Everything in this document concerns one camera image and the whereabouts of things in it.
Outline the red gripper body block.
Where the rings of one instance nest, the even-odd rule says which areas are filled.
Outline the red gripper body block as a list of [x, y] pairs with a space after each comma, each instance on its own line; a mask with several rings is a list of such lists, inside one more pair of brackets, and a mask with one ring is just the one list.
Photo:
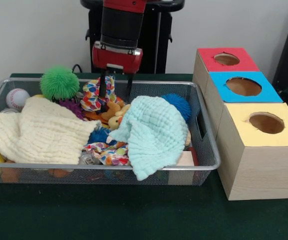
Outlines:
[[92, 62], [100, 69], [122, 69], [126, 74], [137, 73], [143, 57], [143, 50], [137, 48], [135, 54], [112, 52], [106, 49], [93, 47]]

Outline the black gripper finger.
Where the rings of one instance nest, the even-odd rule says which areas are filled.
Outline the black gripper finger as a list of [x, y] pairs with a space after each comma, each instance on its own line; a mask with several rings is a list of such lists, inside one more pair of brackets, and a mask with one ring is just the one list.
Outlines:
[[101, 112], [106, 111], [106, 70], [101, 70], [100, 85], [99, 85], [99, 99], [101, 102]]
[[126, 96], [130, 96], [131, 93], [131, 89], [132, 89], [132, 83], [133, 83], [133, 78], [134, 78], [134, 74], [130, 73], [127, 75], [127, 87], [126, 87]]

